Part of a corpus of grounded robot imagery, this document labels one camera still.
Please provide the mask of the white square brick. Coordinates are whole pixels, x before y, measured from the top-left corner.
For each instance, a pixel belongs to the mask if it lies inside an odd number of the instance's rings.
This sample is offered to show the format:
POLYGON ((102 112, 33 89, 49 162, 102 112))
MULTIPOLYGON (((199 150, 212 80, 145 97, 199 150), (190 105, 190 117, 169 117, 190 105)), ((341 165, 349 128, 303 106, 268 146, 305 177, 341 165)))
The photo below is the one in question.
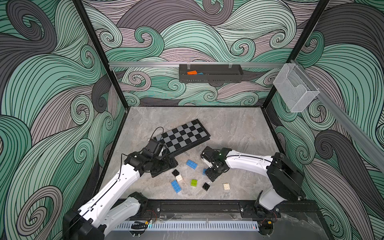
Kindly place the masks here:
POLYGON ((177 180, 178 182, 180 182, 180 181, 183 180, 183 177, 182 177, 181 175, 177 175, 177 176, 176 176, 176 180, 177 180))

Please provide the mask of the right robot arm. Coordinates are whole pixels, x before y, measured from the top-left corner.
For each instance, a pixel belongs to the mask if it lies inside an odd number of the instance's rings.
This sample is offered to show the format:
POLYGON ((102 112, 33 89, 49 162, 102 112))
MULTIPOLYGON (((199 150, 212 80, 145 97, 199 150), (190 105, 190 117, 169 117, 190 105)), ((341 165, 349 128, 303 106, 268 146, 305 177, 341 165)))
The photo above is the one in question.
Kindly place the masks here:
POLYGON ((229 148, 216 150, 206 147, 201 158, 208 165, 205 174, 211 182, 230 169, 246 170, 269 179, 272 186, 262 191, 251 207, 259 218, 274 218, 277 215, 276 206, 280 203, 306 197, 302 190, 305 174, 282 153, 256 156, 229 148))

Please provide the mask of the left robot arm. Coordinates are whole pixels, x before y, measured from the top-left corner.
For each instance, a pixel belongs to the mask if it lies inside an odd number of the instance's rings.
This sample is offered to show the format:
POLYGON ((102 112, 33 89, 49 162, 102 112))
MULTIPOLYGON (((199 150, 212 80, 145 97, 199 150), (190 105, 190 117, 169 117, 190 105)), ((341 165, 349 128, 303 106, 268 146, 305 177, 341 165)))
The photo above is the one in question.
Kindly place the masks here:
POLYGON ((139 212, 145 213, 148 199, 134 193, 116 202, 143 174, 156 177, 177 166, 166 144, 150 139, 138 152, 122 154, 120 169, 95 196, 63 218, 63 240, 103 240, 115 227, 139 212))

